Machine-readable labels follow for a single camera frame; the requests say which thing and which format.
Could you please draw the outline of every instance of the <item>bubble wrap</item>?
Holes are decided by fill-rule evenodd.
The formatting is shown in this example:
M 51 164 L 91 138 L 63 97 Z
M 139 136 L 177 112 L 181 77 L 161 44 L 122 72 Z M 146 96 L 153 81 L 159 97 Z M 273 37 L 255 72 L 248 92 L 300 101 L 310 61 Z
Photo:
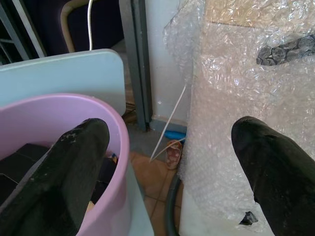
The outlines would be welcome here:
M 315 52 L 307 37 L 315 32 L 315 3 L 209 0 L 203 14 L 197 5 L 202 4 L 188 1 L 185 11 L 191 13 L 182 15 L 193 15 L 191 25 L 200 29 L 189 35 L 189 28 L 191 41 L 185 39 L 181 12 L 174 18 L 179 23 L 171 22 L 165 33 L 183 39 L 183 45 L 175 39 L 166 39 L 166 44 L 187 72 L 185 79 L 193 74 L 180 175 L 206 215 L 231 220 L 238 228 L 251 211 L 258 222 L 247 228 L 265 232 L 268 224 L 234 153 L 231 128 L 243 116 L 259 118 L 315 157 L 315 56 L 293 58 L 288 51 L 300 53 L 307 47 L 307 52 Z M 187 53 L 194 55 L 193 73 L 184 68 L 192 61 Z M 264 59 L 273 63 L 262 63 Z

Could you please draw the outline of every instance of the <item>orange floor tile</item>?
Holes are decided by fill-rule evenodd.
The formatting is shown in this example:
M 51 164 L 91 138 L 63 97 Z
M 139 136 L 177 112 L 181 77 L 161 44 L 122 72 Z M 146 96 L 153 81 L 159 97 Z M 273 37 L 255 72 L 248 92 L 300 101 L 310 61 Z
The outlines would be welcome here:
M 135 175 L 145 192 L 144 203 L 150 217 L 155 236 L 166 236 L 164 225 L 165 201 L 169 185 L 176 171 L 167 169 L 164 162 L 149 158 L 138 153 L 131 153 L 130 159 Z M 175 203 L 175 226 L 179 229 L 183 184 L 180 185 Z

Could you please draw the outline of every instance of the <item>gray door frame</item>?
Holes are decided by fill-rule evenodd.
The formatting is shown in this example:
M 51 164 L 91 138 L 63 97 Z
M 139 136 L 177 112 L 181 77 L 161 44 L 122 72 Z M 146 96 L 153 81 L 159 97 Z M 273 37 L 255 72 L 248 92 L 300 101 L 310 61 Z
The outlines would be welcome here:
M 120 0 L 119 5 L 137 121 L 145 131 L 153 113 L 145 0 Z

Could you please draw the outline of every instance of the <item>tiled floor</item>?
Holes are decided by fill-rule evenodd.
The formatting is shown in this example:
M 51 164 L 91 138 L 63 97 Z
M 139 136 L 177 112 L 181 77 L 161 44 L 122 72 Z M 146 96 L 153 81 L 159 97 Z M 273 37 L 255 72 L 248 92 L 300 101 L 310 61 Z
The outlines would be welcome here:
M 136 153 L 150 156 L 156 147 L 156 144 L 161 135 L 160 132 L 149 130 L 147 132 L 142 131 L 137 125 L 128 124 L 127 125 L 129 139 L 130 139 L 130 151 Z M 157 149 L 159 153 L 164 147 L 167 146 L 169 139 L 163 137 L 162 141 Z M 157 160 L 165 161 L 165 152 L 157 157 Z
M 171 180 L 176 173 L 167 169 L 164 162 L 155 160 L 149 163 L 149 158 L 132 152 L 131 163 L 136 177 L 144 189 L 144 203 L 150 217 L 155 236 L 166 236 L 164 225 L 165 200 Z M 180 185 L 175 203 L 175 225 L 179 229 L 183 185 Z

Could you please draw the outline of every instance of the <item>black hose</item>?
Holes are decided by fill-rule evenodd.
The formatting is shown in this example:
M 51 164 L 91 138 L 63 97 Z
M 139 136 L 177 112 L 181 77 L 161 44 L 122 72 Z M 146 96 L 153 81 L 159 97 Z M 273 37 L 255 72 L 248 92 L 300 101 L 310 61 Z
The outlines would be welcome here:
M 169 187 L 166 203 L 165 203 L 166 205 L 165 206 L 165 227 L 166 227 L 166 235 L 168 236 L 179 236 L 175 228 L 174 208 L 175 208 L 176 195 L 177 195 L 180 184 L 181 184 L 181 180 L 179 179 L 176 173 Z

